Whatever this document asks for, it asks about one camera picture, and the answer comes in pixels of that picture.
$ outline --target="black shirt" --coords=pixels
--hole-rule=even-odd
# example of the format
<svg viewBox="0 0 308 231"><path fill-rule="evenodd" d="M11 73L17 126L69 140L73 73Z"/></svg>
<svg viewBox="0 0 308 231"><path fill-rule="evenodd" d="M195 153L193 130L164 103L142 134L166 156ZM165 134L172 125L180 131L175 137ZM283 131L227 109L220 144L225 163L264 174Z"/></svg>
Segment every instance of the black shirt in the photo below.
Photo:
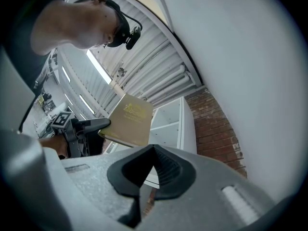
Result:
<svg viewBox="0 0 308 231"><path fill-rule="evenodd" d="M34 89L35 81L40 75L49 56L35 54L30 45L30 36L36 19L42 10L53 0L7 0L9 10L4 26L4 47L16 70L38 96L42 85Z"/></svg>

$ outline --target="fluorescent light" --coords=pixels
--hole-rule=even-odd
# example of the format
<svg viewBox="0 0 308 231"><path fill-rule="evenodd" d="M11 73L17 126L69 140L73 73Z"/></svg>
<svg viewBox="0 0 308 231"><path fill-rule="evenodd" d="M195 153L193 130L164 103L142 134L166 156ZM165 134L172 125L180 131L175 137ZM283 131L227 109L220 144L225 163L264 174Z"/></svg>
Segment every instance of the fluorescent light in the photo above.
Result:
<svg viewBox="0 0 308 231"><path fill-rule="evenodd" d="M84 104L88 107L88 109L94 114L94 111L91 109L91 107L88 105L88 103L83 99L81 95L79 95L80 99L84 102Z"/></svg>
<svg viewBox="0 0 308 231"><path fill-rule="evenodd" d="M85 120L85 118L83 117L83 115L81 113L79 113L81 115L81 117Z"/></svg>
<svg viewBox="0 0 308 231"><path fill-rule="evenodd" d="M64 93L64 95L66 96L67 100L69 100L69 98L67 97L67 95ZM73 105L73 103L69 100L69 102L71 103L71 105Z"/></svg>
<svg viewBox="0 0 308 231"><path fill-rule="evenodd" d="M112 79L110 78L109 74L104 69L104 67L101 66L101 64L96 60L95 56L92 54L90 50L87 51L87 56L92 62L92 64L94 65L94 67L96 68L96 70L100 73L103 79L107 82L107 84L110 84Z"/></svg>
<svg viewBox="0 0 308 231"><path fill-rule="evenodd" d="M62 70L63 70L63 72L64 72L66 78L68 79L68 82L71 82L71 79L70 79L69 76L67 75L66 70L64 69L63 66L62 66Z"/></svg>

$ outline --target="white cabinet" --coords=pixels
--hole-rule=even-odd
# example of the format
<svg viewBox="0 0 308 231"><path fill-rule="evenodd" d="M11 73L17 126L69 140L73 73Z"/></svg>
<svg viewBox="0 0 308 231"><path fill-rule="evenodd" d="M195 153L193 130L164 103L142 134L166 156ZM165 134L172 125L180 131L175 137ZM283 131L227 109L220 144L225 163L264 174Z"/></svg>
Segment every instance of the white cabinet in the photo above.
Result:
<svg viewBox="0 0 308 231"><path fill-rule="evenodd" d="M154 110L149 144L160 144L197 153L193 114L184 97L180 97ZM113 153L130 147L110 143L104 153ZM152 168L146 181L147 185L159 188L157 173Z"/></svg>

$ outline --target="book cover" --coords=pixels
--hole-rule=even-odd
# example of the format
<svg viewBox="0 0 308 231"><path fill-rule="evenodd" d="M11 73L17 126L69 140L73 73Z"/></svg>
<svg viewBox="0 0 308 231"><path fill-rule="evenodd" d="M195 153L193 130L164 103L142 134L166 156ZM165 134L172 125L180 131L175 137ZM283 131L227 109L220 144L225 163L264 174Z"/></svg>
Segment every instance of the book cover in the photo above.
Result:
<svg viewBox="0 0 308 231"><path fill-rule="evenodd" d="M111 124L98 134L126 146L144 146L149 142L153 105L125 94L109 115Z"/></svg>

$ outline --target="hand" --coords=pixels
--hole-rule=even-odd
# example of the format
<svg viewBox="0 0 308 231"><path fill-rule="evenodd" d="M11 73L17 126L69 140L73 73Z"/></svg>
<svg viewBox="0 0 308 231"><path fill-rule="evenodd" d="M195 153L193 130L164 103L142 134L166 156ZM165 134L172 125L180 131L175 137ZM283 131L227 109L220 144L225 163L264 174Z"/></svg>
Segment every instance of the hand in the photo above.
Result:
<svg viewBox="0 0 308 231"><path fill-rule="evenodd" d="M42 147L52 148L58 155L67 157L67 143L62 134L50 138L39 139L38 141Z"/></svg>

